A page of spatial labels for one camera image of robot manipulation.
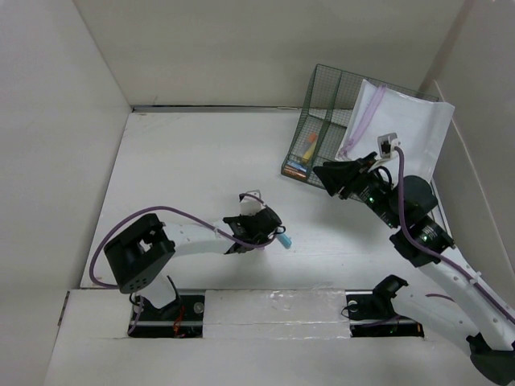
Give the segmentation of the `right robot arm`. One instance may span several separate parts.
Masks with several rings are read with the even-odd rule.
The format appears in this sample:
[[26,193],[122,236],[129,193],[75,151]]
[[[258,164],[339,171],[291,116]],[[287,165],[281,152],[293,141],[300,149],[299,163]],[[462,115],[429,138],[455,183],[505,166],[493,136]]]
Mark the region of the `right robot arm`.
[[489,381],[512,385],[513,310],[463,257],[445,256],[455,242],[429,216],[438,202],[429,183],[405,175],[403,159],[397,176],[377,162],[377,154],[371,153],[355,161],[325,162],[313,171],[329,195],[358,197],[392,228],[394,249],[437,284],[456,308],[438,303],[435,295],[418,294],[407,280],[389,275],[364,297],[348,297],[341,314],[365,327],[412,319],[457,346]]

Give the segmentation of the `clear purple zipper pouch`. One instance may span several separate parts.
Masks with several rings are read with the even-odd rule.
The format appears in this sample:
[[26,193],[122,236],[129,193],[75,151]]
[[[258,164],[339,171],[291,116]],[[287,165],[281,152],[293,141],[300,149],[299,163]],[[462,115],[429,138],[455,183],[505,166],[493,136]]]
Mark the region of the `clear purple zipper pouch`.
[[404,174],[430,182],[454,111],[447,102],[424,101],[363,80],[335,160],[379,153],[379,138],[394,133],[405,155]]

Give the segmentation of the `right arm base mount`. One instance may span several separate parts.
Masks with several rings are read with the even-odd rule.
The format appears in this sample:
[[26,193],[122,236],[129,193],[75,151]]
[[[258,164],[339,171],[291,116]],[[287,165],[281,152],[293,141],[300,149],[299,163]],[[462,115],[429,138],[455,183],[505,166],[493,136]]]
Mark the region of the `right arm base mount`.
[[392,300],[408,283],[389,275],[373,289],[347,289],[340,315],[349,322],[352,338],[424,338],[419,322],[397,314]]

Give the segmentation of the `blue capped highlighter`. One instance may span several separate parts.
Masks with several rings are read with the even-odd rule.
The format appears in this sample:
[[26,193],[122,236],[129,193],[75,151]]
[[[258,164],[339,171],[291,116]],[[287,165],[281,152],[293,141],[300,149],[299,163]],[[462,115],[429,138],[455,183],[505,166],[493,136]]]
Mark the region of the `blue capped highlighter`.
[[288,166],[290,166],[291,168],[294,168],[296,170],[300,170],[300,171],[302,171],[304,173],[307,172],[307,168],[305,166],[301,165],[301,164],[298,164],[297,162],[288,161],[286,164]]

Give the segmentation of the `orange grey highlighter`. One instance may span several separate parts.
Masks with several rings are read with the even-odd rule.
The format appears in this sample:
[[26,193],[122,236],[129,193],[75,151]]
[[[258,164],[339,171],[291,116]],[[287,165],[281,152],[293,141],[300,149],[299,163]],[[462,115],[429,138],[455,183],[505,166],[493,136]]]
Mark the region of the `orange grey highlighter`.
[[310,133],[307,135],[307,137],[304,139],[303,143],[301,144],[299,154],[303,157],[304,154],[309,151],[311,146],[316,143],[318,134],[317,133]]

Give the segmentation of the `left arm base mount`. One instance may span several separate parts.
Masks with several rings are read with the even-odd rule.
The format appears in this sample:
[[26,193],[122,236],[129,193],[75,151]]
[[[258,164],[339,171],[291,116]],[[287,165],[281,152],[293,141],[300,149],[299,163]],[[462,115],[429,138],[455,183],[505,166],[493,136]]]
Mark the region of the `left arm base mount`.
[[196,339],[203,335],[206,291],[179,289],[169,276],[131,294],[127,335],[136,339]]

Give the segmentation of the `yellow highlighter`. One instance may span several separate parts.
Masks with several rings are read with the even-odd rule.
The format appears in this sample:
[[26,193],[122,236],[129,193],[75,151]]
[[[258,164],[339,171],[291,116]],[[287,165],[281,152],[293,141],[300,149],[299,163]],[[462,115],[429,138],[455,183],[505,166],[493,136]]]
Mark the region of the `yellow highlighter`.
[[312,155],[314,153],[315,148],[316,148],[316,143],[312,142],[310,147],[307,149],[307,151],[302,156],[302,161],[304,163],[307,163],[307,162],[309,162],[311,160],[311,157],[312,157]]

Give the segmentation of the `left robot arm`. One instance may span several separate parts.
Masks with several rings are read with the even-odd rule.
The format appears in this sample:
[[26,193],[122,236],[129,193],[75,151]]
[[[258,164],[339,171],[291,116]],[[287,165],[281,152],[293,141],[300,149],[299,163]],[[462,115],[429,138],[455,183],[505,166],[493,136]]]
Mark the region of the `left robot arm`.
[[210,224],[189,214],[193,224],[173,224],[166,234],[158,207],[138,213],[137,220],[105,242],[103,251],[117,288],[138,294],[160,318],[179,311],[179,295],[161,271],[173,257],[199,254],[231,255],[264,248],[286,229],[269,207],[253,214],[225,217]]

